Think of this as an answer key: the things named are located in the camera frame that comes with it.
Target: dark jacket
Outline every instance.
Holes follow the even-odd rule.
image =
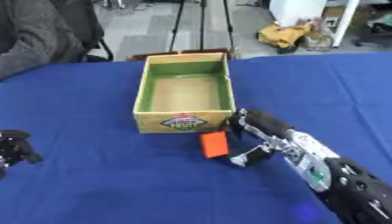
[[[0,0],[0,81],[85,52],[49,0]]]

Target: white cabinet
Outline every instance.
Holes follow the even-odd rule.
[[[283,27],[293,26],[299,19],[319,18],[326,0],[271,0],[269,10]]]

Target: printed logo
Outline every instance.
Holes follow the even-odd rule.
[[[187,131],[204,125],[206,123],[206,121],[200,120],[192,115],[179,114],[172,119],[162,122],[161,124],[176,130]]]

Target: open box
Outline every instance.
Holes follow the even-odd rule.
[[[134,107],[142,133],[217,130],[235,112],[224,53],[151,56]]]

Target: robotic hand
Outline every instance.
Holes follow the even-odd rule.
[[[0,130],[0,178],[9,166],[25,160],[36,164],[42,157],[25,140],[30,135],[20,130]]]
[[[239,138],[245,131],[263,140],[252,150],[230,156],[232,164],[245,167],[281,151],[285,161],[344,223],[392,223],[392,187],[312,136],[257,110],[241,109],[227,124]]]

